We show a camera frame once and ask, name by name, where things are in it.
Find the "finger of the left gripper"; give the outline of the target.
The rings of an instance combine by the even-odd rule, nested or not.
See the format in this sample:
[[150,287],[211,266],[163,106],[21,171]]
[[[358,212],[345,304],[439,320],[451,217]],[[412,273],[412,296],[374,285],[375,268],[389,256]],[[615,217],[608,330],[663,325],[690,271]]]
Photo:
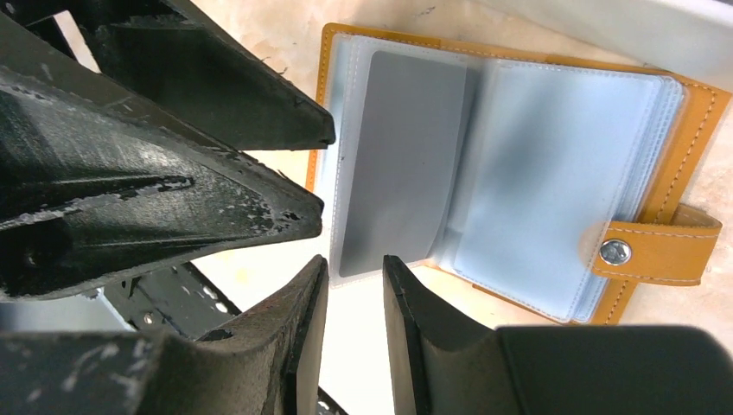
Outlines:
[[322,201],[81,65],[54,16],[1,15],[1,298],[70,297],[225,250],[309,239]]
[[189,1],[4,1],[26,29],[61,12],[102,74],[236,150],[323,149],[332,116]]

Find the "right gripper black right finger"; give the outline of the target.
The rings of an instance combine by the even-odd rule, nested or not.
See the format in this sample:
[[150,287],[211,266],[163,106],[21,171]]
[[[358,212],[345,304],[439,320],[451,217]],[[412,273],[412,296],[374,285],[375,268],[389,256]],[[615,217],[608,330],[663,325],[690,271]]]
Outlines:
[[685,326],[490,329],[383,259],[397,414],[729,414],[732,359]]

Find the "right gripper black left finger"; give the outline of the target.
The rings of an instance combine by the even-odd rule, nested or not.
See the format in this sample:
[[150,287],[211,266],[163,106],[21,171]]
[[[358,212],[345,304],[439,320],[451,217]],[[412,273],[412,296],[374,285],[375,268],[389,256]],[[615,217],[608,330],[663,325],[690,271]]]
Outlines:
[[328,265],[197,341],[165,331],[1,337],[4,414],[314,414]]

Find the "mustard leather card holder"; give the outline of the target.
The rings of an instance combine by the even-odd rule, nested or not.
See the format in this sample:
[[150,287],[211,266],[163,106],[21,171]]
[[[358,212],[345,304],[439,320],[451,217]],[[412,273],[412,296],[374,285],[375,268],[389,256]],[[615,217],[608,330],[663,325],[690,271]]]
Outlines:
[[473,78],[427,265],[564,324],[616,324],[639,284],[699,284],[721,223],[681,203],[730,94],[658,69],[330,23],[309,156],[337,285],[373,55],[454,56]]

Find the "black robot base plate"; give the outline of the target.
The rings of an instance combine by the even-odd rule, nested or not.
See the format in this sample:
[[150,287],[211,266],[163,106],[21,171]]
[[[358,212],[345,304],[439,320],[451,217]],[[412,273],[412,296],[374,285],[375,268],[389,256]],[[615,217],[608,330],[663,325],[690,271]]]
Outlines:
[[321,256],[248,310],[190,263],[107,285],[104,295],[132,328],[166,333],[142,414],[342,411],[319,384],[328,305]]

